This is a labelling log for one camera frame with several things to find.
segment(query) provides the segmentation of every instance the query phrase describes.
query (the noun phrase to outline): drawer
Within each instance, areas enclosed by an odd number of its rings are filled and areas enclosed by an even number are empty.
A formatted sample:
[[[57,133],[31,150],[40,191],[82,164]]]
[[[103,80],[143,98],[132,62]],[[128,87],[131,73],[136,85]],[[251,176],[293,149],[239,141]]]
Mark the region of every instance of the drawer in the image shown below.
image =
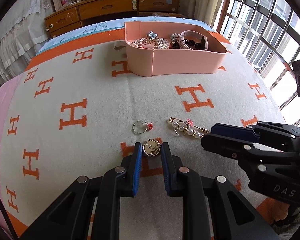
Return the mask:
[[[64,33],[67,33],[69,31],[73,31],[73,30],[79,29],[79,28],[81,28],[81,23],[77,22],[77,23],[70,24],[70,25],[68,25],[66,27],[60,28],[60,29],[58,29],[58,30],[56,30],[54,32],[50,32],[50,34],[51,34],[52,38],[55,38],[54,36],[57,37],[57,36],[59,36],[61,34],[64,34]]]
[[[46,27],[54,32],[76,22],[79,22],[79,15],[77,8],[73,7],[46,19]]]
[[[139,11],[174,12],[178,11],[179,0],[139,0]]]
[[[78,5],[81,20],[92,17],[137,10],[137,0],[96,0]]]

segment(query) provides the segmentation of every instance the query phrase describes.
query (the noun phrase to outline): orange h pattern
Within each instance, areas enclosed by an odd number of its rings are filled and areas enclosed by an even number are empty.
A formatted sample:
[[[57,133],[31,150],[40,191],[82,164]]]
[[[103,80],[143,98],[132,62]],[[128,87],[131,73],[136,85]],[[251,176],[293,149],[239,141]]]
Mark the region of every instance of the orange h pattern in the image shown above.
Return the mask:
[[[30,80],[30,79],[33,79],[35,75],[34,75],[34,74],[32,75],[32,73],[36,72],[37,70],[38,70],[38,68],[35,69],[35,70],[33,70],[33,71],[29,71],[28,74],[27,74],[27,76],[29,76],[29,77],[26,78],[25,81],[24,81],[23,83],[25,83],[26,81],[28,81],[28,80]]]
[[[93,48],[89,49],[89,50],[86,50],[86,51],[83,51],[83,52],[77,52],[75,54],[75,56],[78,56],[79,54],[82,54],[81,58],[75,58],[73,60],[72,64],[75,63],[76,61],[79,61],[79,60],[82,60],[82,59],[87,59],[87,58],[92,59],[92,54],[90,54],[89,56],[85,57],[86,52],[93,52]]]
[[[31,176],[35,176],[36,179],[39,179],[39,169],[35,168],[35,170],[31,170],[31,157],[38,160],[39,150],[37,149],[35,152],[26,152],[26,149],[24,149],[23,150],[23,158],[25,159],[26,157],[29,158],[29,160],[28,160],[28,169],[26,169],[25,166],[22,166],[23,176],[25,177],[26,174],[28,174],[28,175],[31,175]]]
[[[129,73],[132,73],[130,70],[128,70],[128,62],[125,60],[125,61],[112,61],[112,66],[116,66],[118,64],[122,64],[123,65],[123,70],[121,71],[116,71],[116,70],[113,70],[112,71],[112,77],[116,77],[117,75],[120,75],[120,74],[129,74]]]
[[[259,90],[258,89],[260,89],[260,87],[259,87],[259,85],[256,83],[255,85],[250,85],[249,83],[248,83],[248,85],[249,85],[249,87],[251,88],[251,89],[256,89],[256,91],[258,92],[258,94],[256,94],[255,93],[255,95],[256,95],[256,97],[258,98],[258,100],[260,100],[260,98],[267,98],[266,97],[266,95],[264,94],[264,93],[260,93],[259,92]]]
[[[8,128],[8,136],[9,134],[13,133],[14,135],[16,135],[17,133],[17,128],[13,129],[14,127],[14,122],[19,122],[19,117],[20,117],[20,114],[18,114],[18,117],[15,117],[15,118],[10,118],[10,124],[12,123],[12,127],[11,127],[11,130]]]
[[[226,71],[224,66],[220,66],[218,69],[222,69],[222,70]]]
[[[257,119],[257,117],[254,115],[253,118],[250,119],[250,120],[245,121],[245,120],[241,119],[240,121],[241,121],[243,127],[246,127],[247,125],[252,125],[252,124],[258,122],[258,119]]]
[[[190,92],[190,94],[192,95],[194,99],[194,103],[188,103],[187,101],[182,102],[187,112],[190,112],[191,108],[194,107],[210,106],[211,108],[214,108],[214,105],[212,104],[209,98],[207,98],[207,101],[200,102],[196,94],[194,93],[195,91],[201,91],[202,93],[205,93],[202,85],[199,84],[197,87],[188,87],[188,88],[180,88],[179,86],[175,86],[175,88],[178,95],[182,95],[183,92]]]
[[[13,199],[12,199],[12,196],[14,197],[14,199],[17,199],[16,192],[9,190],[7,186],[6,186],[6,189],[7,189],[7,194],[10,194],[10,200],[11,200],[11,202],[8,199],[8,205],[9,205],[9,207],[14,208],[17,211],[17,213],[19,213],[18,206],[13,204]]]
[[[40,91],[36,91],[34,93],[34,97],[36,97],[37,95],[40,95],[42,93],[47,93],[48,94],[49,91],[50,91],[50,87],[48,87],[46,89],[44,89],[44,87],[45,87],[45,85],[46,85],[47,82],[52,82],[52,81],[53,81],[53,77],[50,78],[50,79],[48,79],[48,80],[45,80],[45,81],[40,81],[38,87],[40,87],[41,85],[43,85],[42,89]]]
[[[60,119],[59,130],[62,130],[64,126],[75,125],[75,124],[81,124],[82,127],[87,126],[87,115],[83,115],[81,119],[74,119],[74,109],[79,106],[81,106],[82,108],[86,108],[87,99],[85,98],[82,100],[82,102],[78,102],[78,103],[73,103],[69,105],[63,103],[61,105],[61,112],[64,112],[65,109],[70,108],[70,120],[63,121],[63,119]]]
[[[162,140],[160,137],[156,138],[156,140],[160,144],[162,143]],[[127,146],[126,143],[120,143],[120,147],[121,147],[122,157],[126,157],[129,154],[132,154],[134,151],[134,145]],[[158,167],[158,168],[154,168],[154,169],[149,168],[149,162],[148,162],[148,159],[146,156],[142,157],[141,166],[142,166],[142,169],[141,169],[140,177],[149,177],[149,176],[153,176],[153,175],[163,174],[162,167]]]

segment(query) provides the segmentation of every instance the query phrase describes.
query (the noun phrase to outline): safety pin brooch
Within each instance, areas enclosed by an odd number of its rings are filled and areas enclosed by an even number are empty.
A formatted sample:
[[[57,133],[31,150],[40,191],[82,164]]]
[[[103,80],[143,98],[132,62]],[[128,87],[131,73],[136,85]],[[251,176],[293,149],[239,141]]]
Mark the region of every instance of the safety pin brooch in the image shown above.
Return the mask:
[[[195,138],[202,138],[206,134],[210,133],[208,129],[195,126],[190,119],[182,121],[180,119],[170,117],[169,122],[172,124],[174,131],[177,135],[190,135]]]

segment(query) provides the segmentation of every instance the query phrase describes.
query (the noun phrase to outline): wooden dresser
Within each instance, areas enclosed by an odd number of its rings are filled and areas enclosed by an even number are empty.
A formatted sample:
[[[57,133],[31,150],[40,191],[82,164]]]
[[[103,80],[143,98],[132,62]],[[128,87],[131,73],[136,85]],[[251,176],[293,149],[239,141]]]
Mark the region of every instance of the wooden dresser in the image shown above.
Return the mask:
[[[87,0],[74,3],[45,19],[51,37],[105,20],[177,13],[179,0]]]

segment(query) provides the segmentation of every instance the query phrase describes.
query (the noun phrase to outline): ring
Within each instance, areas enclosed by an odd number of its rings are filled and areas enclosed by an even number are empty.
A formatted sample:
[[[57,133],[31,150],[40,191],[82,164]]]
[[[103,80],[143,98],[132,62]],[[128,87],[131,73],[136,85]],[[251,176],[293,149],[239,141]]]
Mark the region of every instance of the ring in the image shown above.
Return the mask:
[[[135,134],[143,134],[147,130],[152,130],[152,128],[153,128],[153,124],[148,123],[146,119],[136,121],[132,126],[133,132]]]

